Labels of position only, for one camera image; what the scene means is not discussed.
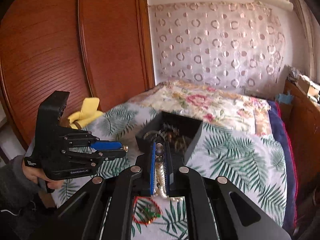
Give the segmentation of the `grey sleeve forearm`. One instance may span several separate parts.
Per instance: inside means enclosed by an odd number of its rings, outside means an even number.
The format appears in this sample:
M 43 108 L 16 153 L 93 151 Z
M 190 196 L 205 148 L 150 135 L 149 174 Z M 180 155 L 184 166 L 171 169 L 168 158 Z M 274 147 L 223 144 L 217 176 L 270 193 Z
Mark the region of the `grey sleeve forearm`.
M 40 191 L 38 184 L 25 177 L 22 171 L 24 156 L 18 155 L 1 167 L 1 211 L 18 215 Z

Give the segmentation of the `person's left hand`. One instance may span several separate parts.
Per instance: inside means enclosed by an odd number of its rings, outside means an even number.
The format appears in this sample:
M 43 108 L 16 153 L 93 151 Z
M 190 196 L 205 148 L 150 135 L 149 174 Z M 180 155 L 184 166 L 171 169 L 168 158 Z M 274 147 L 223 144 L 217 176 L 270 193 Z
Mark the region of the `person's left hand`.
M 63 185 L 63 180 L 51 180 L 44 174 L 42 169 L 25 166 L 24 161 L 22 161 L 22 171 L 25 177 L 35 184 L 38 184 L 39 179 L 46 181 L 49 189 L 60 189 Z

